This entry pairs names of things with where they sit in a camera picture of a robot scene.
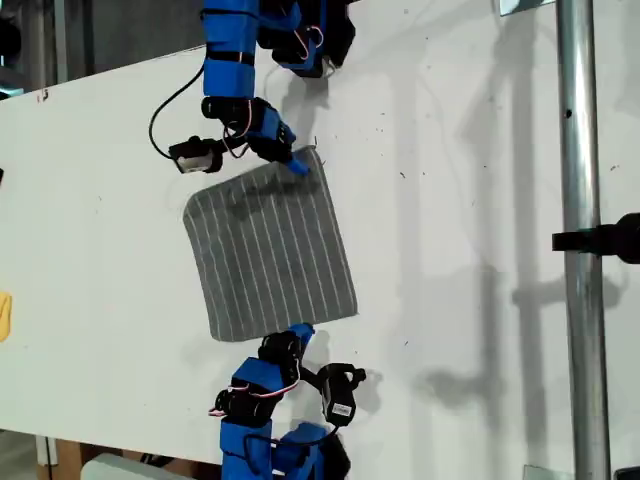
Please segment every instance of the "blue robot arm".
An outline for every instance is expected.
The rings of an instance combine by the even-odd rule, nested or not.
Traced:
[[[251,148],[269,162],[306,175],[308,167],[292,152],[295,134],[276,109],[254,96],[256,45],[272,50],[273,59],[296,75],[319,78],[323,58],[341,66],[355,37],[347,10],[352,1],[205,0],[200,14],[207,40],[202,113],[220,120],[224,134],[218,141],[191,137],[172,146],[169,157],[178,169],[217,172],[224,153],[239,158]],[[234,153],[245,144],[241,154]]]
[[[274,469],[285,473],[286,480],[346,477],[350,464],[335,433],[353,419],[353,390],[366,374],[345,364],[327,365],[317,374],[304,368],[302,358],[312,335],[313,328],[301,324],[265,337],[258,358],[248,358],[234,373],[231,385],[218,395],[210,415],[224,417],[220,428],[223,480],[271,480]],[[272,439],[273,410],[300,381],[318,389],[325,418],[334,429],[327,432],[302,423],[282,439]]]

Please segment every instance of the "metal pole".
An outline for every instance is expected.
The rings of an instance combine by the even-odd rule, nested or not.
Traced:
[[[600,224],[593,0],[558,0],[564,229]],[[609,480],[609,419],[599,257],[565,254],[576,480]]]

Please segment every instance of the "white table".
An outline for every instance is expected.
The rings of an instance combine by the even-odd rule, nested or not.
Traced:
[[[324,160],[359,315],[308,365],[370,371],[344,429],[353,479],[520,478],[572,469],[554,7],[498,19],[471,0],[354,4],[342,71],[309,88],[258,56],[256,93]],[[603,219],[640,202],[638,2],[596,2]],[[206,413],[259,341],[211,339],[182,224],[194,192],[260,165],[177,173],[148,120],[203,50],[0,104],[0,427],[219,462]],[[193,87],[166,146],[219,135]],[[615,467],[640,464],[640,271],[605,263]],[[301,387],[275,434],[320,420]]]

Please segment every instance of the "striped towel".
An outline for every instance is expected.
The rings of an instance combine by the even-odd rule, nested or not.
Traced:
[[[313,147],[297,154],[311,168],[305,178],[272,163],[187,203],[184,222],[216,340],[357,313],[322,162]]]

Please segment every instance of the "black clamp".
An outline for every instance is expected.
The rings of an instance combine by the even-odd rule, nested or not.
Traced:
[[[215,173],[222,169],[223,154],[247,142],[246,137],[230,137],[226,141],[193,136],[186,142],[169,147],[169,156],[180,173]]]
[[[625,263],[640,264],[640,213],[625,215],[615,225],[556,233],[553,251],[617,255]]]

